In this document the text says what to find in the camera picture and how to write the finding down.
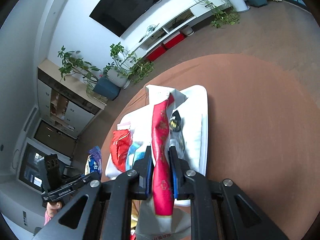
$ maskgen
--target purple snack bag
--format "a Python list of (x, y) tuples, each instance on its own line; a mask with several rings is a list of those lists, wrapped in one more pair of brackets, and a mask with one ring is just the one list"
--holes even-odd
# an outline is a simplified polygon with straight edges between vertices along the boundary
[(85, 174), (96, 171), (100, 175), (100, 179), (102, 176), (102, 164), (101, 164), (101, 152), (98, 146), (93, 147), (89, 150), (89, 156), (87, 159)]

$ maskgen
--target blue planter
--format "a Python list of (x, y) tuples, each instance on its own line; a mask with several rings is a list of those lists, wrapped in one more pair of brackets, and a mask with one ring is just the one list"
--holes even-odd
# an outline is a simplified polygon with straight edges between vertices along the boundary
[(119, 95), (120, 87), (117, 87), (110, 80), (108, 80), (108, 78), (103, 76), (95, 85), (93, 92), (96, 92), (97, 94), (102, 95), (110, 100), (114, 100)]

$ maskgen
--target pink sleeve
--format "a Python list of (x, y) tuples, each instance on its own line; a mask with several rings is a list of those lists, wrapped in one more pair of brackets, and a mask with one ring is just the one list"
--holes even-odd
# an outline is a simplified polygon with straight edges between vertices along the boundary
[(47, 211), (44, 213), (44, 226), (51, 220), (51, 217), (47, 214)]

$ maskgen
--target cabinet top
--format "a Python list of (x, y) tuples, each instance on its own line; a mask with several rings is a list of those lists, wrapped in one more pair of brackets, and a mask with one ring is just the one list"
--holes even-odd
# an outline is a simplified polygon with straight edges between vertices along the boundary
[(60, 84), (62, 84), (66, 88), (70, 89), (72, 92), (76, 93), (77, 95), (81, 96), (83, 99), (90, 102), (91, 104), (99, 107), (100, 109), (104, 109), (104, 107), (106, 106), (104, 103), (100, 102), (99, 100), (88, 97), (86, 93), (86, 84), (82, 83), (80, 80), (78, 80), (74, 76), (66, 76), (66, 80), (64, 81), (64, 79), (61, 78), (59, 66), (57, 66), (55, 63), (51, 62), (47, 58), (38, 66), (38, 68), (44, 71), (49, 76), (51, 76), (53, 79), (58, 81)]

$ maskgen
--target human hand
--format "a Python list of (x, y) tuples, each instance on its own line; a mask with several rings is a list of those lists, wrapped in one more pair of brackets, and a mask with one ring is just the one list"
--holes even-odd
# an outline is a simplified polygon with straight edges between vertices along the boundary
[(54, 217), (55, 214), (62, 208), (62, 203), (58, 202), (48, 202), (47, 203), (47, 214), (49, 217)]

